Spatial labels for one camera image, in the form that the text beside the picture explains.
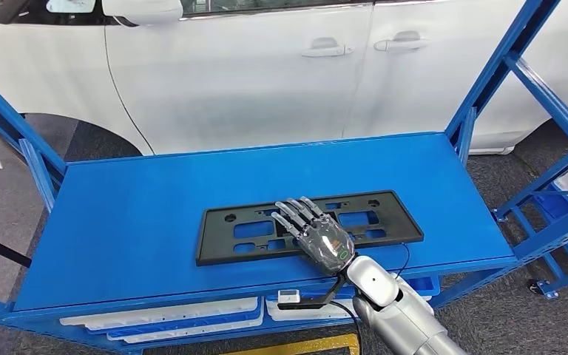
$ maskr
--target robotic arm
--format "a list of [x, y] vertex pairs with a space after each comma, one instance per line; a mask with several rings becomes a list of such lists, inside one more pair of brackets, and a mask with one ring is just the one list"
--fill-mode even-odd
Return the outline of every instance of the robotic arm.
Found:
[[427, 304], [401, 277], [384, 270], [370, 257], [354, 252], [349, 234], [306, 197], [275, 203], [292, 223], [276, 212], [271, 216], [298, 239], [301, 248], [339, 281], [320, 300], [280, 303], [281, 309], [320, 308], [331, 301], [345, 282], [356, 288], [354, 309], [396, 355], [466, 355], [447, 336], [447, 329]]

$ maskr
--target blue metal shelving rack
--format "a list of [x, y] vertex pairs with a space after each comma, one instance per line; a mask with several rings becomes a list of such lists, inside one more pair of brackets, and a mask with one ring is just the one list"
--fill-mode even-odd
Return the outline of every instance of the blue metal shelving rack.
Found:
[[[262, 325], [252, 328], [127, 344], [58, 321], [265, 296], [284, 288], [325, 288], [333, 279], [322, 276], [301, 257], [195, 265], [204, 209], [289, 196], [396, 191], [425, 233], [422, 242], [410, 245], [412, 257], [402, 275], [417, 278], [470, 272], [430, 301], [436, 307], [567, 243], [568, 213], [536, 232], [520, 210], [542, 192], [552, 176], [546, 173], [494, 211], [498, 220], [514, 214], [530, 236], [510, 247], [464, 168], [474, 122], [510, 71], [568, 134], [568, 107], [521, 58], [557, 3], [526, 1], [444, 132], [65, 163], [0, 96], [0, 138], [27, 162], [50, 212], [17, 300], [0, 302], [0, 325], [139, 354], [144, 348], [347, 322], [275, 322], [266, 317]], [[316, 176], [325, 171], [309, 164], [299, 171], [297, 181], [282, 176], [282, 163], [297, 164], [308, 156], [338, 161], [345, 172], [350, 165], [368, 166], [367, 174], [345, 173], [317, 185]], [[567, 167], [568, 158], [553, 169], [560, 172]], [[402, 267], [405, 257], [401, 246], [360, 252], [389, 270]]]
[[[552, 180], [558, 178], [568, 169], [568, 155], [559, 161], [554, 169], [549, 172]], [[553, 183], [542, 190], [540, 195], [534, 195], [527, 203], [533, 204], [547, 224], [554, 223], [559, 218], [568, 214], [568, 190], [562, 192]], [[568, 255], [568, 243], [563, 246]], [[558, 297], [558, 290], [568, 286], [568, 274], [555, 260], [551, 253], [543, 256], [544, 261], [552, 271], [554, 280], [533, 280], [530, 289], [538, 294], [543, 294], [546, 299], [553, 300]]]

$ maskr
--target car window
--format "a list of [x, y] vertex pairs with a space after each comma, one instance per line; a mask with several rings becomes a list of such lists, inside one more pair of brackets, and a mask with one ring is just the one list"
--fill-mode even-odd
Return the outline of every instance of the car window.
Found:
[[182, 0], [184, 14], [226, 13], [243, 10], [268, 11], [287, 7], [350, 4], [358, 0]]

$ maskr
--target black cable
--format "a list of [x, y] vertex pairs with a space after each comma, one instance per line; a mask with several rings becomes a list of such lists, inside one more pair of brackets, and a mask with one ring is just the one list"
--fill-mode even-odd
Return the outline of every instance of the black cable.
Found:
[[347, 314], [349, 314], [349, 316], [351, 317], [351, 320], [354, 321], [354, 324], [356, 325], [356, 337], [358, 338], [358, 354], [362, 355], [362, 335], [360, 333], [360, 327], [358, 326], [358, 322], [356, 321], [356, 316], [354, 316], [353, 313], [351, 313], [351, 311], [349, 310], [349, 308], [345, 307], [344, 305], [335, 302], [335, 301], [330, 301], [331, 305], [335, 305], [338, 308], [341, 308], [343, 311], [347, 312]]
[[404, 263], [404, 266], [402, 266], [402, 268], [397, 272], [397, 275], [395, 276], [395, 280], [397, 280], [399, 275], [402, 274], [402, 271], [404, 271], [404, 269], [406, 268], [406, 265], [408, 265], [408, 262], [410, 261], [410, 249], [408, 248], [406, 243], [402, 243], [402, 245], [406, 248], [406, 252], [408, 253], [408, 256], [406, 257], [406, 262]]

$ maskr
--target gray carpet floor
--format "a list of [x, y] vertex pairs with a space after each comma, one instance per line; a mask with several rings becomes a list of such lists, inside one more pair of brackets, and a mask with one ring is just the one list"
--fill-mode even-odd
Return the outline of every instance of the gray carpet floor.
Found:
[[[470, 157], [467, 169], [487, 205], [492, 208], [518, 192], [565, 152], [568, 152], [568, 140], [550, 121], [520, 143], [513, 153], [505, 156]], [[96, 127], [79, 124], [66, 158], [82, 160], [135, 154], [137, 152], [133, 147], [121, 140]], [[534, 218], [536, 225], [542, 223], [533, 215], [531, 218]], [[456, 222], [460, 223], [460, 216], [457, 216]], [[39, 224], [34, 239], [39, 237], [42, 223], [43, 221]], [[523, 233], [512, 221], [501, 225], [501, 229], [512, 244], [524, 239]], [[33, 248], [32, 244], [30, 254], [33, 253]], [[565, 253], [557, 251], [555, 257], [568, 271], [568, 257]], [[446, 277], [444, 286], [450, 285], [458, 278], [459, 276]], [[452, 338], [472, 354], [568, 354], [568, 288], [560, 292], [558, 299], [546, 301], [528, 291], [526, 281], [532, 278], [551, 278], [542, 261], [537, 260], [437, 310], [438, 317], [449, 329]], [[146, 351], [145, 354], [222, 354], [354, 331], [353, 325], [341, 325], [290, 334], [157, 348]], [[362, 339], [365, 354], [390, 354], [365, 327], [362, 327]], [[105, 353], [47, 337], [0, 328], [0, 355], [2, 354]], [[338, 349], [316, 354], [348, 354], [348, 351]]]

